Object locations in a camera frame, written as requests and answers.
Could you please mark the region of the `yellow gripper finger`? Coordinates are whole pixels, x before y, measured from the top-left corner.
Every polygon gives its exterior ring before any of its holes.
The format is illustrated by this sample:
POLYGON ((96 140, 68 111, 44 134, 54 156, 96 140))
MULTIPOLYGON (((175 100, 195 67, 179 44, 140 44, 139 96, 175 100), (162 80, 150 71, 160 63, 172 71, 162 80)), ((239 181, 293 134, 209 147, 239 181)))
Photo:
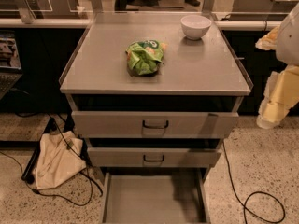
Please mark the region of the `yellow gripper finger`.
POLYGON ((262 50, 275 50, 277 47, 278 30, 278 26, 273 28, 256 42, 255 47, 262 50))
POLYGON ((256 123, 260 128, 272 129, 299 103, 299 67, 288 65, 280 73, 272 72, 263 95, 256 123))

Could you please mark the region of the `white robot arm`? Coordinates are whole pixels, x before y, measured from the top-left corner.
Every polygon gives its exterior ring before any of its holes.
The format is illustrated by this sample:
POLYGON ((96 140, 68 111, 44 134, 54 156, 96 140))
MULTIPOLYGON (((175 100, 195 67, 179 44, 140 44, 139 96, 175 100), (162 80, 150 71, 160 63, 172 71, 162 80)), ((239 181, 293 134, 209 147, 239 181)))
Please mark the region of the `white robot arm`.
POLYGON ((276 58, 286 64, 282 72, 272 72, 267 79, 256 119, 260 128, 272 129, 299 103, 299 5, 255 47, 274 50, 276 58))

